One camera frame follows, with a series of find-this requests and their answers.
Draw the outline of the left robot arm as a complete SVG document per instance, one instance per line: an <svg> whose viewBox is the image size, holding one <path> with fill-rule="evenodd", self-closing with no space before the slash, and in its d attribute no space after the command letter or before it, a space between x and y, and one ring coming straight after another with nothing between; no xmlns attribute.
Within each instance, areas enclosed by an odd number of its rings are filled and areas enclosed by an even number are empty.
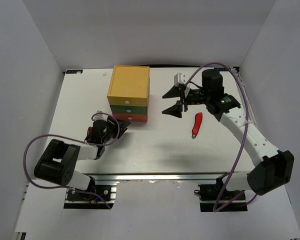
<svg viewBox="0 0 300 240"><path fill-rule="evenodd" d="M34 168L34 176L61 187L77 189L80 196L89 200L95 196L95 180L75 170L79 160L98 160L105 145L119 139L128 129L129 121L99 116L87 129L83 145L68 144L52 139Z"/></svg>

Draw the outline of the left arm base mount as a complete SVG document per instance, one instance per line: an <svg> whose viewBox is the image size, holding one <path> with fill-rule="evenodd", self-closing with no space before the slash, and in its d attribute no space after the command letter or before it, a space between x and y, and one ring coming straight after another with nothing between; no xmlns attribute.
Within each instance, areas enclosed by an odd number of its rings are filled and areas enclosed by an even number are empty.
<svg viewBox="0 0 300 240"><path fill-rule="evenodd" d="M110 210L115 202L117 186L97 184L92 188L93 194L81 193L75 189L66 192L64 209L74 210Z"/></svg>

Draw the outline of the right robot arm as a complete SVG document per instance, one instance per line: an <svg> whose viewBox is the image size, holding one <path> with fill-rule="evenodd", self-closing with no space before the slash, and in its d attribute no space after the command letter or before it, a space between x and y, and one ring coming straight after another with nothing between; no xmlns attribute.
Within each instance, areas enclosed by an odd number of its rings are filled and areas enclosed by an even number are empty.
<svg viewBox="0 0 300 240"><path fill-rule="evenodd" d="M226 200L234 191L253 191L262 196L291 179L294 156L289 151L281 151L246 119L245 111L236 98L225 93L223 76L216 69L206 69L201 73L202 86L191 89L186 85L182 73L174 76L173 87L163 95L164 99L178 98L175 105L162 111L165 115L177 118L188 110L190 105L205 105L207 111L225 126L234 137L243 143L254 165L250 172L236 172L231 178L218 178L216 195Z"/></svg>

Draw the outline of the red bottom drawer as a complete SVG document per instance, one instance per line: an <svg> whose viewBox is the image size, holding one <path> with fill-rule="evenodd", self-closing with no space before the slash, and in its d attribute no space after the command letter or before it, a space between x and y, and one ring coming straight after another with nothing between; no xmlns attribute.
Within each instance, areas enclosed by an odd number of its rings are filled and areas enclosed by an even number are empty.
<svg viewBox="0 0 300 240"><path fill-rule="evenodd" d="M132 122L147 122L148 116L146 114L130 114L130 113L113 113L114 118L121 121Z"/></svg>

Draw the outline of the yellow top drawer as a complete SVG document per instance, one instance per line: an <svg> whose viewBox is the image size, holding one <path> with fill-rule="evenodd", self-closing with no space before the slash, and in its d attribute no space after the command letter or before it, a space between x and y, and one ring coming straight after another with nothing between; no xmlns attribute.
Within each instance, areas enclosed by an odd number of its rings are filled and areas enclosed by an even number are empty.
<svg viewBox="0 0 300 240"><path fill-rule="evenodd" d="M142 97L107 96L110 105L147 107L148 99Z"/></svg>

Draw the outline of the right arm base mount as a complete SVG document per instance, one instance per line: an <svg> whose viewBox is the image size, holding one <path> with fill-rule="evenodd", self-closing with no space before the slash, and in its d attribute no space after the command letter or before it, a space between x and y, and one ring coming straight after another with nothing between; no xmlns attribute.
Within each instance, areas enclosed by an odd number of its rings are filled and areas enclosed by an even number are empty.
<svg viewBox="0 0 300 240"><path fill-rule="evenodd" d="M227 191L223 192L217 207L220 208L231 199L233 199L236 195L238 195L240 191ZM198 189L194 190L194 194L199 197L199 206L200 211L203 213L212 213L213 207L219 195L219 190L216 189L214 184L201 184L198 185ZM224 207L220 210L221 212L247 212L248 207L246 205L246 196L243 193L232 203Z"/></svg>

